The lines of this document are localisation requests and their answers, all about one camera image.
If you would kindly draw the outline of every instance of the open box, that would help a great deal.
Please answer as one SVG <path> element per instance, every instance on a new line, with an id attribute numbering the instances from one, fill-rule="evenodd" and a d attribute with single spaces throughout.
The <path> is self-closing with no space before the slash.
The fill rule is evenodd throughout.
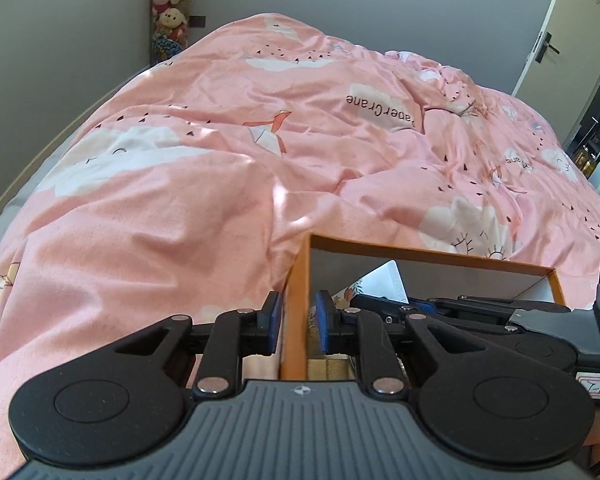
<path id="1" fill-rule="evenodd" d="M 404 288 L 414 298 L 481 296 L 564 304 L 555 270 L 548 267 L 311 234 L 302 242 L 283 293 L 281 380 L 308 378 L 308 314 L 315 293 L 335 294 L 389 260 L 397 263 Z"/>

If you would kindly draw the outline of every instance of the metal screw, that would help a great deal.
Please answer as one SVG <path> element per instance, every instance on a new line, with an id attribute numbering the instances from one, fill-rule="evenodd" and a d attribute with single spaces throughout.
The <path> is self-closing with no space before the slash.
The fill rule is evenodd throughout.
<path id="1" fill-rule="evenodd" d="M 229 381 L 222 377 L 205 377 L 198 381 L 198 389 L 204 394 L 220 394 L 229 387 Z"/>
<path id="2" fill-rule="evenodd" d="M 380 377 L 373 384 L 379 394 L 396 394 L 404 389 L 404 383 L 395 377 Z"/>

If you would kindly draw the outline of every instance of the gray ribbed panel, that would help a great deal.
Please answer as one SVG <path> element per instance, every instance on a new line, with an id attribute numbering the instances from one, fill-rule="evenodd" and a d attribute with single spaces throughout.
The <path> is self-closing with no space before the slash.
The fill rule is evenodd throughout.
<path id="1" fill-rule="evenodd" d="M 131 464 L 94 471 L 28 463 L 17 480 L 585 480 L 573 463 L 535 472 L 478 468 L 447 454 L 400 404 L 355 383 L 250 381 L 198 406 L 182 432 Z"/>

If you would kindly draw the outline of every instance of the door handle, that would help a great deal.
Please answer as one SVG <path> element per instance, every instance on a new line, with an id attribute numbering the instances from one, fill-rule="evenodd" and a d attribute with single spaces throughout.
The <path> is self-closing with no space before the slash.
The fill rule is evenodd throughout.
<path id="1" fill-rule="evenodd" d="M 549 32 L 545 32 L 544 38 L 542 38 L 542 43 L 540 44 L 540 47 L 538 48 L 538 53 L 536 54 L 536 61 L 538 63 L 542 62 L 544 53 L 546 52 L 546 50 L 548 48 L 553 50 L 556 54 L 560 54 L 560 51 L 551 44 L 551 34 Z"/>

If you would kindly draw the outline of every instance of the bed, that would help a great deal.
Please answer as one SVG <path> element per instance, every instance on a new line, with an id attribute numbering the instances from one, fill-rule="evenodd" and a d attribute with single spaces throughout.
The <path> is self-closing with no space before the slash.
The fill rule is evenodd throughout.
<path id="1" fill-rule="evenodd" d="M 253 16 L 137 76 L 68 144 L 0 222 L 0 478 L 22 462 L 24 381 L 175 312 L 259 308 L 309 231 L 555 267 L 568 306 L 595 298 L 600 197 L 549 125 L 417 54 Z"/>

